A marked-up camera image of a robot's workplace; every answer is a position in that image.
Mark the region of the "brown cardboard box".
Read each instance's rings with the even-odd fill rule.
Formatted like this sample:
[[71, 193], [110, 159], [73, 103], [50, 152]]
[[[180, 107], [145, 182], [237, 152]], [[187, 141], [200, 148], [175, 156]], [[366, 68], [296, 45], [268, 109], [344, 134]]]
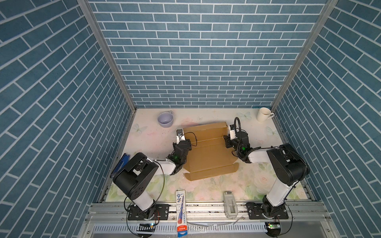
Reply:
[[183, 165], [187, 180], [196, 181], [237, 172], [238, 158], [233, 156], [233, 149], [225, 145], [224, 136], [228, 135], [225, 122], [188, 127], [183, 131], [185, 138], [196, 144]]

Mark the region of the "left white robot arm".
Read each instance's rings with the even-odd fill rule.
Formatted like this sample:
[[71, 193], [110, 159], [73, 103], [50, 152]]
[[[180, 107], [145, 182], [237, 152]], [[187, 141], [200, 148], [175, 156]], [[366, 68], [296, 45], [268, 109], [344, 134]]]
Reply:
[[154, 199], [146, 191], [155, 175], [171, 176], [178, 173], [187, 161], [192, 144], [189, 139], [174, 144], [174, 150], [164, 160], [154, 160], [139, 152], [113, 177], [113, 183], [141, 210], [154, 206]]

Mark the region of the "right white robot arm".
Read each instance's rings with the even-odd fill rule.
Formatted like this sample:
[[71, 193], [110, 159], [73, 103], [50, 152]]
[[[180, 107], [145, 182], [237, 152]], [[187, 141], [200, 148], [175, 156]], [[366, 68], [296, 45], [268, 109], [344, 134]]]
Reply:
[[233, 155], [241, 161], [251, 163], [271, 163], [276, 180], [263, 198], [261, 206], [264, 215], [270, 217], [284, 210], [285, 200], [297, 183], [309, 173], [305, 160], [294, 147], [285, 143], [280, 146], [250, 147], [248, 134], [245, 131], [230, 131], [224, 137], [226, 148], [233, 148]]

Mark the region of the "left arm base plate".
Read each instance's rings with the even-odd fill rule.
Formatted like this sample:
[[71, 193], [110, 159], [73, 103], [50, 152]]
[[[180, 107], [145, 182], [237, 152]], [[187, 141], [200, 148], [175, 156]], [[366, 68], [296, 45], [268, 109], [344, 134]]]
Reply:
[[169, 204], [155, 204], [155, 206], [143, 211], [136, 204], [132, 203], [128, 207], [128, 220], [168, 220], [169, 208]]

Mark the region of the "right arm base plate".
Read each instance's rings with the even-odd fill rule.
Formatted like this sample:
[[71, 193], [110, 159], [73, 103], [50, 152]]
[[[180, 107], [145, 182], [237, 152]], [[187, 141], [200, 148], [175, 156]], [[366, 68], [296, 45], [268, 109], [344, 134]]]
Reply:
[[285, 204], [278, 207], [273, 207], [270, 203], [254, 203], [247, 202], [246, 208], [248, 211], [250, 220], [261, 220], [261, 219], [289, 219]]

